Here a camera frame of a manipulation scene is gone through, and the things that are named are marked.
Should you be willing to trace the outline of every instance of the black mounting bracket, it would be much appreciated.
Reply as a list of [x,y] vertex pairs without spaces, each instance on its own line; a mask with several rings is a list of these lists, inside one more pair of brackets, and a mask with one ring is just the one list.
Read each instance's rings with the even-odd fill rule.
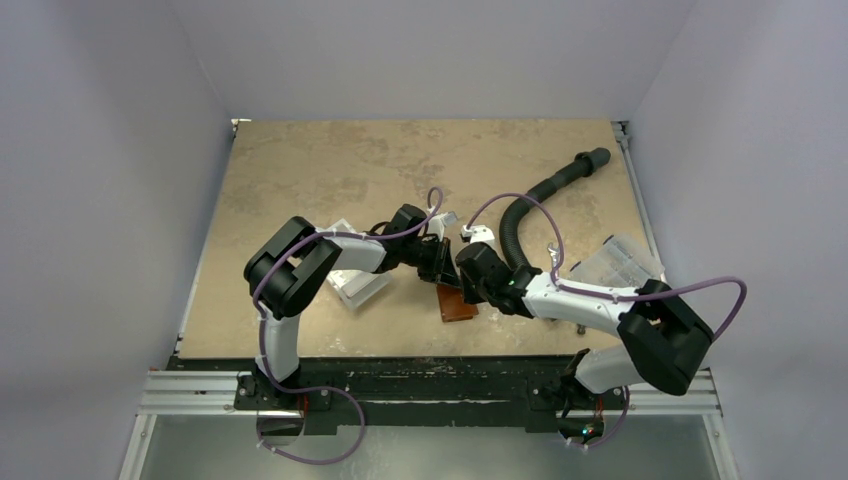
[[[283,384],[289,388],[332,385],[349,391],[360,402],[369,425],[558,432],[565,423],[557,413],[569,400],[562,379],[574,359],[570,355],[302,358],[298,371]],[[275,390],[261,371],[245,366],[252,373],[239,377],[236,410],[297,409],[296,395]],[[623,397],[612,391],[602,397],[607,409],[623,405]],[[580,405],[592,410],[597,396],[592,399]],[[308,402],[307,435],[330,435],[339,425],[359,423],[354,407],[340,395],[311,392]]]

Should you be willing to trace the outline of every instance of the wooden tabletop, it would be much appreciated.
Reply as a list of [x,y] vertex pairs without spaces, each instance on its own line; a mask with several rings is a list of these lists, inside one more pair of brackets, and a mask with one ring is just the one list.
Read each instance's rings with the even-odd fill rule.
[[[290,217],[319,227],[340,218],[366,230],[403,204],[445,192],[443,211],[461,220],[488,198],[526,192],[571,162],[605,147],[609,165],[558,192],[545,205],[563,232],[566,267],[614,233],[645,242],[633,190],[607,120],[408,120],[244,122],[239,125],[188,310],[180,357],[256,354],[256,312],[242,278],[245,263]],[[497,231],[504,199],[477,223]],[[455,255],[459,224],[448,231]],[[521,244],[549,269],[554,241],[538,211],[525,217]],[[392,282],[351,312],[329,285],[304,311],[301,356],[454,356],[573,353],[618,342],[576,334],[564,321],[504,316],[481,305],[473,320],[442,323],[435,286],[401,265]]]

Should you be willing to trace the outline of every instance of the transparent plastic box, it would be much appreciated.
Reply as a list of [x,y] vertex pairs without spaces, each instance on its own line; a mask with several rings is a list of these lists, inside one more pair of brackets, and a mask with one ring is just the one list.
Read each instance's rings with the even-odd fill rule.
[[604,287],[642,287],[665,267],[627,234],[613,235],[589,258],[571,267],[568,280]]
[[[357,233],[344,218],[332,224],[330,229]],[[359,308],[392,281],[390,273],[368,273],[359,270],[334,270],[327,275],[327,283],[339,295],[351,311]]]

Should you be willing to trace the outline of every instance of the brown block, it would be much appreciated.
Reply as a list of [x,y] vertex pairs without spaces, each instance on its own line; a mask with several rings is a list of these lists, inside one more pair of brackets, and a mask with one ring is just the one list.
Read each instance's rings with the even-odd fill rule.
[[462,301],[462,291],[458,288],[436,285],[436,294],[439,296],[439,310],[445,323],[471,320],[479,313],[477,305]]

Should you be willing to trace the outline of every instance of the hose end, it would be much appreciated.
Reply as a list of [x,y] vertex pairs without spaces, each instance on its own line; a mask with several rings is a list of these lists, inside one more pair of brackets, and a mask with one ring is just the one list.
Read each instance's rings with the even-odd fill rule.
[[612,155],[610,154],[610,151],[606,148],[596,148],[591,152],[578,153],[574,157],[574,161],[582,161],[586,163],[589,168],[586,175],[583,176],[588,177],[589,175],[595,173],[595,171],[597,171],[599,168],[608,164],[611,156]]

